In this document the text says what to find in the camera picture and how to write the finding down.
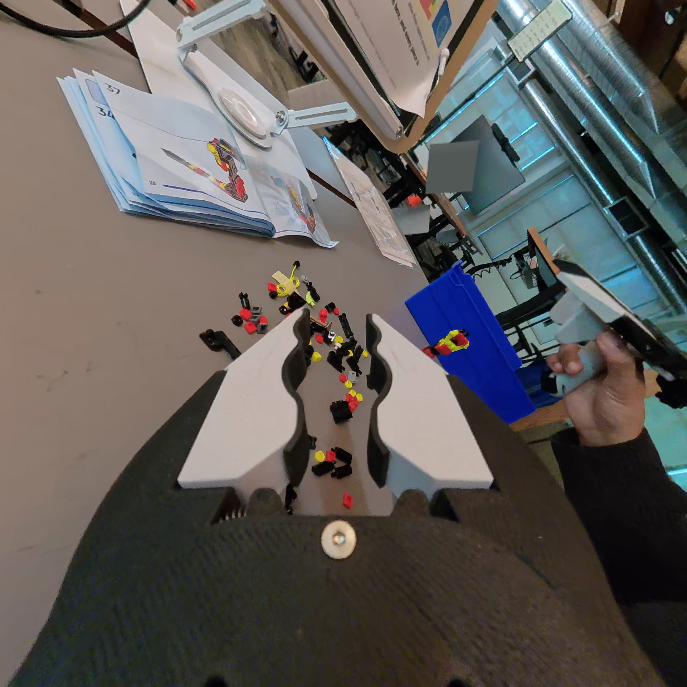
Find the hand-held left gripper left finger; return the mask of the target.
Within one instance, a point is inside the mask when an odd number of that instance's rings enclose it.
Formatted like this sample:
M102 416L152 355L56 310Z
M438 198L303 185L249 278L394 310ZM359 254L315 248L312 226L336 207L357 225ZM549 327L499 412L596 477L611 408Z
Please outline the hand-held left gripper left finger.
M304 403L310 311L299 308L225 369L225 377L177 477L181 488L300 485L310 459Z

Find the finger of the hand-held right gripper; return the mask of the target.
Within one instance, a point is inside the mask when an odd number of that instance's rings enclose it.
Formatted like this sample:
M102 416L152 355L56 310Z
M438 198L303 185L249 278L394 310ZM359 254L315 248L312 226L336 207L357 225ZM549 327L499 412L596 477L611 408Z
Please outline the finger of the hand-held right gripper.
M554 275L565 288L551 308L560 344L591 341L612 331L630 345L669 345L671 340L651 322L642 320L578 264L554 259Z

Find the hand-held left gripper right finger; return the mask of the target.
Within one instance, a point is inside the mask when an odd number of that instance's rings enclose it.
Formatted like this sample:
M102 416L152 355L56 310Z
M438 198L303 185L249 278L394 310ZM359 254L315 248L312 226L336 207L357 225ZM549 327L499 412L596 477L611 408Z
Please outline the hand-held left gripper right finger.
M367 439L375 485L397 499L408 490L432 500L447 489L494 482L446 373L378 314L368 314L367 387L376 394Z

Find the red yellow black lego snake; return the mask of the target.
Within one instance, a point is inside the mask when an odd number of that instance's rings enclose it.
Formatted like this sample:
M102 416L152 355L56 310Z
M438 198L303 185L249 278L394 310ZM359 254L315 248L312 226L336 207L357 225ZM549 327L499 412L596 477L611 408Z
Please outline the red yellow black lego snake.
M438 356L451 355L454 352L465 350L470 346L469 332L460 329L449 331L435 344L423 348L423 353L431 359Z

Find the pile of lego pieces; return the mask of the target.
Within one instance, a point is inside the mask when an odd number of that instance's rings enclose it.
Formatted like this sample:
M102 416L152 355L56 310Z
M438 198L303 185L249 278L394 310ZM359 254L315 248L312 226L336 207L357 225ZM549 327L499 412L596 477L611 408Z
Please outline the pile of lego pieces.
M297 276L296 271L299 267L300 263L296 261L289 276L280 272L273 275L272 281L269 283L269 295L285 299L285 303L279 309L285 319L299 308L307 308L310 311L311 340L306 350L307 370L316 361L322 359L319 351L313 347L313 341L318 345L330 347L327 362L338 373L339 382L343 384L343 391L346 392L342 399L335 400L331 404L331 416L336 424L342 424L352 419L356 408L363 400L362 395L354 389L353 384L361 373L358 366L359 358L361 356L366 357L367 353L357 344L346 314L341 313L335 303L323 305L319 314L314 316L313 311L320 305L320 295L311 280L305 276ZM257 307L251 310L247 308L249 303L247 295L241 294L240 298L243 306L241 315L244 316L246 328L260 335L266 335L268 332L265 330L269 324L262 315L262 311ZM235 353L233 344L224 333L207 331L202 336L205 340L212 337L218 344L222 344L233 357L233 360L236 361L239 356ZM310 434L309 440L311 457L311 451L314 451L316 447L316 440L312 439ZM294 487L288 485L283 491L287 494L287 501L293 498Z

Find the person's right forearm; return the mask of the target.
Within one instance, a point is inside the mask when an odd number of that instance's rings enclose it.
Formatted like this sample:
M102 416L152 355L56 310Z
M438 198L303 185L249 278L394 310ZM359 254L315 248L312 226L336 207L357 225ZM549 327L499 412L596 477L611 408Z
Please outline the person's right forearm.
M564 491L622 603L686 601L686 492L667 475L646 429L601 447L575 429L552 439Z

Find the lego instruction booklet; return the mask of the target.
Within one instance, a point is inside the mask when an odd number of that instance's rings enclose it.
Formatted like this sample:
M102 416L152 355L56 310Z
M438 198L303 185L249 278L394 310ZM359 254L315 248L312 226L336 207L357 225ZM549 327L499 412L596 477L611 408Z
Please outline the lego instruction booklet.
M334 248L290 143L261 151L196 104L77 69L58 83L117 207L239 234Z

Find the person's right hand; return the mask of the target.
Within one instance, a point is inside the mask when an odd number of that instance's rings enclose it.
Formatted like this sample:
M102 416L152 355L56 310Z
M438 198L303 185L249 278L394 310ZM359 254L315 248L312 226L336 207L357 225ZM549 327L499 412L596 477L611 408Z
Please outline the person's right hand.
M596 337L605 371L564 399L579 444L600 448L635 440L644 430L646 384L643 363L613 332Z

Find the blue plastic bin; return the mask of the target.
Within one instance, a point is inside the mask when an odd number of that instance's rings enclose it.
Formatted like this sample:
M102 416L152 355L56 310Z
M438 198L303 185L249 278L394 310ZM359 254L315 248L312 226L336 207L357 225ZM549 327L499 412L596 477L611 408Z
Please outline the blue plastic bin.
M521 360L473 278L459 263L405 302L429 344L452 330L468 331L469 346L439 358L507 424L535 411L516 370Z

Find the grey computer monitor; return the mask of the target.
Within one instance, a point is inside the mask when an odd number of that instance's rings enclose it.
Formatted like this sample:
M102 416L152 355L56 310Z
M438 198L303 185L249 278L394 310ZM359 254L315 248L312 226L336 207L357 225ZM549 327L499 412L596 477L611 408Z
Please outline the grey computer monitor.
M517 166L520 157L510 140L485 116L479 116L455 140L478 143L473 187L462 193L472 215L478 215L525 182Z

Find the plastic-sleeved paper sheet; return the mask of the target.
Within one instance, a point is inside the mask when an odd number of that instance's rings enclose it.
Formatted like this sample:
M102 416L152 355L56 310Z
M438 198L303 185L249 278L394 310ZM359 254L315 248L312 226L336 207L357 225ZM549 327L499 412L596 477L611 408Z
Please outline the plastic-sleeved paper sheet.
M388 203L372 180L327 138L323 138L322 141L381 254L406 267L418 265L413 251L392 216Z

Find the printed paper sheet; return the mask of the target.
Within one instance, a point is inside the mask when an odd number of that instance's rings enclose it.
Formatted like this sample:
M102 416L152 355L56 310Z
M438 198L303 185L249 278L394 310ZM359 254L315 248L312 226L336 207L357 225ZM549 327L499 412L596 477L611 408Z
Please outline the printed paper sheet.
M425 115L441 52L466 15L466 1L336 1L385 94Z

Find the white document stand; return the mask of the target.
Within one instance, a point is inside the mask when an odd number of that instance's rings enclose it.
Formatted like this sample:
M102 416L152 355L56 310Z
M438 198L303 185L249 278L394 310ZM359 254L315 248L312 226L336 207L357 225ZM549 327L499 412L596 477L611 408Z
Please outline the white document stand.
M292 61L284 57L271 38L270 9L267 5L258 18L245 19L211 39L203 39L198 44L199 52L231 83L243 88L247 92L243 97L261 113L295 107L290 103L291 90L295 96L309 96L314 90L316 100L341 101L341 94L329 81L304 84ZM157 96L191 102L224 119L208 90L181 64L175 34L181 21L180 13L162 10L160 1L152 1L129 26L149 89ZM315 135L324 136L327 132L326 128L313 126L288 130L267 151L254 146L241 133L234 132L234 136L250 162L261 160L298 177L315 198L308 171L326 179L327 165L320 157L323 150L317 147Z

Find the silver ventilation duct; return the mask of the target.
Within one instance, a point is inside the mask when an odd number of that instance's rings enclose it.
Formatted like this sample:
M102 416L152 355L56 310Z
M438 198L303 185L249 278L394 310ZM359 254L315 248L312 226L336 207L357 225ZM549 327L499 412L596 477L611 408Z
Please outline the silver ventilation duct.
M605 213L685 315L686 114L592 1L501 1L497 12L629 189Z

